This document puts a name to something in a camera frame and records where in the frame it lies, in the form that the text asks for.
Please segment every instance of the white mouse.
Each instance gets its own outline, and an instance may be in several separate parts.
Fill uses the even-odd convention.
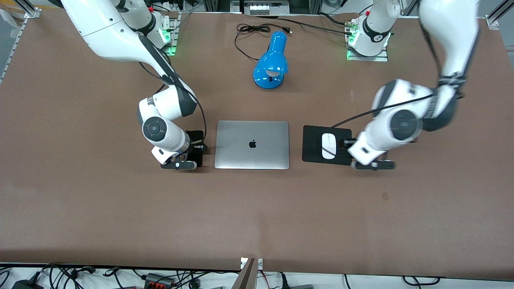
[[[336,156],[337,146],[336,146],[336,136],[333,134],[323,134],[321,136],[321,155],[325,159],[333,159]]]

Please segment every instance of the brown table mat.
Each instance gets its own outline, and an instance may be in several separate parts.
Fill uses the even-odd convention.
[[[293,30],[272,92],[233,45],[238,23],[265,22]],[[205,168],[176,172],[160,169],[136,118],[160,82],[94,55],[65,11],[45,10],[0,85],[0,261],[238,269],[258,256],[271,271],[512,279],[514,74],[500,33],[481,28],[453,123],[390,151],[396,170],[362,172],[302,162],[302,127],[367,111],[395,78],[433,86],[417,20],[399,19],[390,61],[372,63],[347,61],[339,34],[193,14],[172,62],[206,110],[212,149]],[[268,40],[238,44],[259,57]],[[289,121],[290,169],[215,170],[221,119]],[[203,128],[199,110],[176,123]]]

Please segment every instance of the desk lamp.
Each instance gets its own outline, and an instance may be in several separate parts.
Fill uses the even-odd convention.
[[[271,35],[268,51],[264,53],[253,70],[253,81],[263,89],[279,87],[284,80],[284,74],[289,71],[287,59],[284,56],[287,35],[276,31]]]

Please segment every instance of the black mouse pad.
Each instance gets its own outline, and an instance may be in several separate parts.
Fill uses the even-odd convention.
[[[321,136],[324,133],[331,133],[336,137],[336,157],[326,159],[322,156]],[[352,130],[327,127],[315,127],[313,125],[303,126],[302,161],[319,162],[322,164],[334,164],[349,166],[352,163],[352,156],[346,148],[340,147],[339,143],[345,139],[352,138]]]

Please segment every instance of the laptop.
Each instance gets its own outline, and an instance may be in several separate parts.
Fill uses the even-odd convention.
[[[214,167],[248,170],[289,169],[289,123],[220,120]]]

